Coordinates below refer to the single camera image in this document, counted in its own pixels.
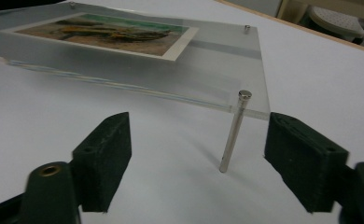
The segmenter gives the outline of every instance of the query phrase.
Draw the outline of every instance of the small screw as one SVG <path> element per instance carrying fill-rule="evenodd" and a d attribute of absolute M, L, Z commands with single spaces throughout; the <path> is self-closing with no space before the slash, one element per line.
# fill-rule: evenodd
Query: small screw
<path fill-rule="evenodd" d="M 69 3 L 69 6 L 70 6 L 72 9 L 75 9 L 75 5 L 76 5 L 76 3 L 75 3 L 75 2 L 70 2 L 70 3 Z"/>

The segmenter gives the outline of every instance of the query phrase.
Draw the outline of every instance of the clear acrylic sheet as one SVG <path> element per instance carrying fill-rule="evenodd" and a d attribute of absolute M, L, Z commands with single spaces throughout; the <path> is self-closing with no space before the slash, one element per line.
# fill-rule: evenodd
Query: clear acrylic sheet
<path fill-rule="evenodd" d="M 23 27 L 77 14 L 191 28 L 171 59 L 16 35 Z M 210 21 L 142 15 L 69 3 L 0 11 L 0 61 L 111 88 L 234 113 L 238 92 L 252 92 L 245 115 L 268 119 L 269 99 L 258 29 Z"/>

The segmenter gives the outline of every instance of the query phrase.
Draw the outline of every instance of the metal pin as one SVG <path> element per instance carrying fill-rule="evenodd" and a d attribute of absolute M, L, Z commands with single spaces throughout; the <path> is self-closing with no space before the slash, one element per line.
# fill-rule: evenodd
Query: metal pin
<path fill-rule="evenodd" d="M 250 25 L 246 25 L 245 27 L 244 27 L 244 33 L 245 34 L 248 34 L 248 32 L 249 32 L 249 29 L 251 28 L 251 26 Z"/>
<path fill-rule="evenodd" d="M 225 173 L 228 171 L 229 162 L 231 160 L 231 154 L 234 149 L 235 141 L 237 139 L 238 132 L 240 131 L 241 122 L 244 117 L 244 110 L 248 104 L 248 100 L 251 98 L 252 93 L 250 91 L 240 91 L 238 92 L 238 105 L 237 111 L 234 114 L 234 118 L 231 124 L 231 130 L 229 132 L 228 142 L 223 152 L 222 162 L 219 166 L 219 171 Z"/>
<path fill-rule="evenodd" d="M 70 3 L 69 3 L 69 6 L 70 6 L 72 9 L 75 9 L 75 5 L 76 5 L 76 3 L 75 3 L 75 2 L 70 2 Z"/>

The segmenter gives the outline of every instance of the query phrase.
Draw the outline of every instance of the photograph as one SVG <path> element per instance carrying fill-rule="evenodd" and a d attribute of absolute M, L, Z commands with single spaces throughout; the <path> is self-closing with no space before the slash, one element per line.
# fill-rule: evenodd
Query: photograph
<path fill-rule="evenodd" d="M 196 27 L 78 13 L 1 32 L 175 61 L 197 31 Z"/>

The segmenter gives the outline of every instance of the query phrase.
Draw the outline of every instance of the black clamp jaw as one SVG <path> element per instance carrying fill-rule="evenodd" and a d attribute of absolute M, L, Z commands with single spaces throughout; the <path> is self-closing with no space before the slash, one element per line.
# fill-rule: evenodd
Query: black clamp jaw
<path fill-rule="evenodd" d="M 73 159 L 34 169 L 23 194 L 0 203 L 3 224 L 76 224 L 83 212 L 107 212 L 132 156 L 129 114 L 100 123 Z"/>
<path fill-rule="evenodd" d="M 265 159 L 282 176 L 307 212 L 342 206 L 339 222 L 364 223 L 364 162 L 346 164 L 348 151 L 298 119 L 272 113 Z"/>

